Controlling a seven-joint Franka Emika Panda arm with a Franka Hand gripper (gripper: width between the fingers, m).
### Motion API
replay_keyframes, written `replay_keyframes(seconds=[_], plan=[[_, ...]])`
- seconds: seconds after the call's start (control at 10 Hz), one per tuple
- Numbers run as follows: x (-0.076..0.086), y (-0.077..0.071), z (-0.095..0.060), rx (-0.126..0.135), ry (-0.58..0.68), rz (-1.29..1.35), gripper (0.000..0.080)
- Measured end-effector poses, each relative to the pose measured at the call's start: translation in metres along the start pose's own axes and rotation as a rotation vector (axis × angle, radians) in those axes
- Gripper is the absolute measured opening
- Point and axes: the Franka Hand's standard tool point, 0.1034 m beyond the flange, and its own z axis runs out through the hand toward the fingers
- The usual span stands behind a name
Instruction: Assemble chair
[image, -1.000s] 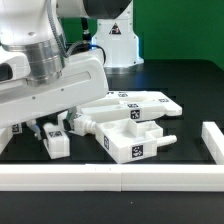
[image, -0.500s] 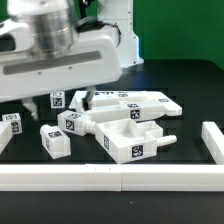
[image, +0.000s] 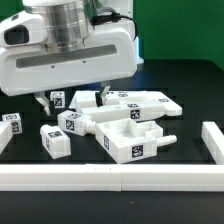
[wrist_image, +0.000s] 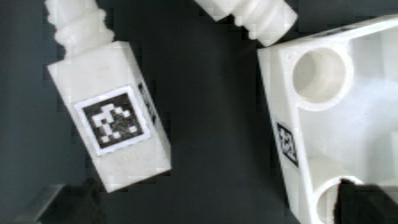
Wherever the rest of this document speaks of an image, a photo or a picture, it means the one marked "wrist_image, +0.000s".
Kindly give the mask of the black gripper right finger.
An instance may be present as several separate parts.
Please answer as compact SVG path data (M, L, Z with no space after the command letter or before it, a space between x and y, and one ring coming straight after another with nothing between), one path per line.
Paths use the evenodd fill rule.
M342 180L335 224L398 224L398 186Z

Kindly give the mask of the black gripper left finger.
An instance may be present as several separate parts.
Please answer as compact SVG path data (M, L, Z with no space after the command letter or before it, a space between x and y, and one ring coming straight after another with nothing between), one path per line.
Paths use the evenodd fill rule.
M106 224L97 180L45 187L17 216L17 224Z

